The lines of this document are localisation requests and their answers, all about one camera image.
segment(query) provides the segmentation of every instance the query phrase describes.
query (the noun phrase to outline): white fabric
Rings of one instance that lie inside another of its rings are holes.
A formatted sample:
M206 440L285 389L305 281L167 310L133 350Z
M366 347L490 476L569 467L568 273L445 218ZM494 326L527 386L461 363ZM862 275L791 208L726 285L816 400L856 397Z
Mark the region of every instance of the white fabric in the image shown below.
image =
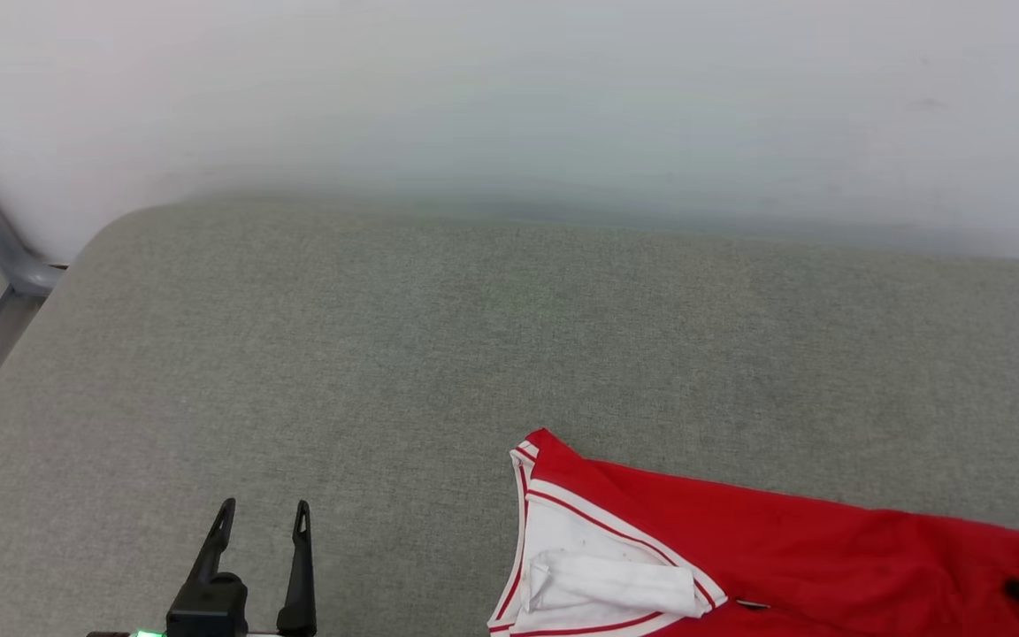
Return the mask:
M541 605L531 603L531 592L537 588L533 583L534 575L541 575L542 580L548 578L548 573L541 573L533 568L534 561L540 558L538 564L545 564L549 553L577 551L581 556L597 558L597 560L619 562L619 564L663 566L663 562L639 546L618 540L609 533L603 532L598 526L584 520L575 513L570 513L557 505L546 500L530 500L529 516L526 518L526 544L522 553L521 582L518 585L514 605L518 607L518 620L515 622L514 633L531 633L534 630L574 630L578 628L611 626L636 621L654 613L653 609L614 604L609 600L592 600L582 598L579 604L561 605L546 604L546 594L541 593ZM691 596L693 598L694 583L691 581ZM555 599L561 598L555 593ZM674 615L677 621L679 614Z
M611 529L612 533L627 536L633 542L639 541L639 544L634 545L638 545L640 548L648 548L648 553L653 551L653 555L655 556L654 564L673 564L690 570L695 583L701 585L705 589L705 592L707 592L707 595L710 595L713 606L722 605L728 600L725 590L720 589L720 586L715 584L714 580L711 580L710 576L703 572L702 569L683 560L682 555L672 549L671 546L663 544L662 541L658 541L654 537L647 535L647 533L640 531L639 528L628 524L627 521L612 515L605 507L590 502L590 500L584 499L584 497L581 497L577 493L569 491L569 489L540 479L529 480L529 491L531 494L527 495L526 498L529 499L530 505L551 502L551 500L542 499L542 497L539 497L540 495L566 502L575 509L575 511L582 512L591 518L591 520L595 520L597 523ZM702 606L702 613L710 613L713 609L713 606L707 603L705 597L700 598L700 605Z
M570 608L602 603L700 617L694 581L687 569L603 560L590 553L544 551L529 561L530 575L522 587L523 607Z

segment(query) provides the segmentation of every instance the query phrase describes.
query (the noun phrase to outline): red jersey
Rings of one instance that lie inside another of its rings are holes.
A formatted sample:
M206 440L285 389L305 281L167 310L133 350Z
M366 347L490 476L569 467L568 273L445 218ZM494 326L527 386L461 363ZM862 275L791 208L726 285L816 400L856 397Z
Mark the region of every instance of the red jersey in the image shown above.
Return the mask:
M1019 636L1019 532L511 452L518 552L492 637Z

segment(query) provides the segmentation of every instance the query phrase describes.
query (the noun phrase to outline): red stripe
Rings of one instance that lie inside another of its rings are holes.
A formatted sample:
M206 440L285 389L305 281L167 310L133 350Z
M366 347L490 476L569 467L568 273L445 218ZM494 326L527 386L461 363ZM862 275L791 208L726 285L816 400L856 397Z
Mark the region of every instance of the red stripe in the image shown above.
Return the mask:
M620 630L621 628L628 628L638 624L643 624L644 621L651 621L654 618L661 616L660 613L649 614L646 617L640 617L638 620L626 621L623 624L612 624L610 626L597 626L593 628L567 628L562 630L533 630L530 633L517 633L514 637L541 637L542 634L590 634L590 633L603 633L605 630Z
M521 446L519 446L518 448L514 448L514 450L517 452L517 453L521 453L522 456L525 456L527 459L532 460L533 463L534 463L534 465L537 464L537 459L535 459L535 457L533 456L532 453L526 452L525 448L522 448Z
M639 537L632 537L631 535L626 535L625 533L620 533L619 531L615 531L615 529L611 528L610 526L608 526L606 524L601 523L601 521L596 520L594 517L587 515L587 513L581 512L580 509L578 509L577 507L574 507L574 506L570 505L569 502L566 502L564 499L558 499L558 497L553 497L552 495L549 495L548 493L542 493L542 492L539 492L539 491L530 491L530 492L527 492L526 495L527 496L529 496L529 495L535 495L535 496L538 496L538 497L543 497L543 499L549 499L549 500L551 500L551 502L555 502L557 505L561 505L561 507L564 507L566 509L569 509L570 512L577 513L577 515L580 516L580 517L582 517L582 518L584 518L584 520L590 521L590 523L598 526L599 528L602 528L603 531L607 531L608 533L611 533L612 535L623 537L624 540L635 541L635 543L642 544L643 546L646 546L647 548L652 549L652 551L655 551L655 553L657 553L660 558L662 558L662 560L665 561L667 563L667 565L671 565L673 567L679 566L679 565L676 565L675 562L671 560L671 558L667 558L665 553L663 553L662 551L660 551L659 548L655 548L653 545L648 544L646 541L640 540ZM708 603L710 603L710 607L713 608L714 607L714 600L713 600L713 597L710 596L710 593L707 593L707 589L703 588L702 585L699 584L698 580L695 580L694 584L699 588L699 592L702 593L702 596L705 597L705 598L707 598Z
M529 493L529 483L526 481L526 469L521 465L518 465L518 475L521 476L521 491L522 491L522 513L521 520L522 526L526 524L527 518L529 518L529 499L526 499L526 493ZM521 533L522 544L525 545L526 532L522 529ZM521 552L521 546L518 547L518 552ZM509 585L509 594L506 595L506 600L501 604L501 608L498 611L497 617L494 620L501 620L501 616L504 616L506 608L509 607L509 600L513 600L513 594L518 592L518 584L521 583L521 562L518 564L518 573L514 574L513 584Z

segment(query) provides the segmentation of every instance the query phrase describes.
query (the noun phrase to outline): clothing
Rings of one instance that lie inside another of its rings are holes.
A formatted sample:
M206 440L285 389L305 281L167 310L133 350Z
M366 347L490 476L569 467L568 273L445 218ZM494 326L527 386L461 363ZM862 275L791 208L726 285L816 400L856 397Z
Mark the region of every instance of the clothing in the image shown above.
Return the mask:
M492 637L1019 634L1019 532L584 460L547 430L511 459Z

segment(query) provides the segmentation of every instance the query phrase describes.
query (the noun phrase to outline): gray fabric surface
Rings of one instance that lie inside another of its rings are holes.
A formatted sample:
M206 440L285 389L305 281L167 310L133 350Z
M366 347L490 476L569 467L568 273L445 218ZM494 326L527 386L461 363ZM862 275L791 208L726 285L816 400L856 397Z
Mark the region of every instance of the gray fabric surface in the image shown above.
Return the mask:
M506 450L1019 528L1019 262L289 205L139 213L0 372L0 634L161 628L218 503L252 627L483 634Z

